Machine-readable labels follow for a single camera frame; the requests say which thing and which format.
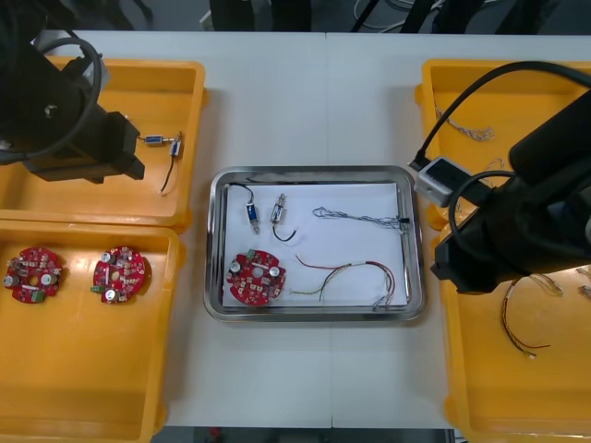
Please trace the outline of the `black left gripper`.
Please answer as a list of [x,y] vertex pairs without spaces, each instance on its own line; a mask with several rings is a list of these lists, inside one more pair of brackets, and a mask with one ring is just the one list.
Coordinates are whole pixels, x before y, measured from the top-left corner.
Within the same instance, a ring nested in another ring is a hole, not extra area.
[[119,112],[101,112],[73,141],[53,154],[24,162],[48,182],[84,179],[103,184],[108,176],[142,180],[145,166],[136,156],[139,131]]

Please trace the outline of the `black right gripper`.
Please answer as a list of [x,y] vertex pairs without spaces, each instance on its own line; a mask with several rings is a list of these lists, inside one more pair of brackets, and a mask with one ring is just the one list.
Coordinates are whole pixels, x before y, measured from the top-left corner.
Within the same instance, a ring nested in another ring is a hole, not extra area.
[[490,189],[476,211],[435,248],[431,272],[462,294],[491,293],[500,283],[545,271],[545,249],[529,222],[537,222],[540,186]]

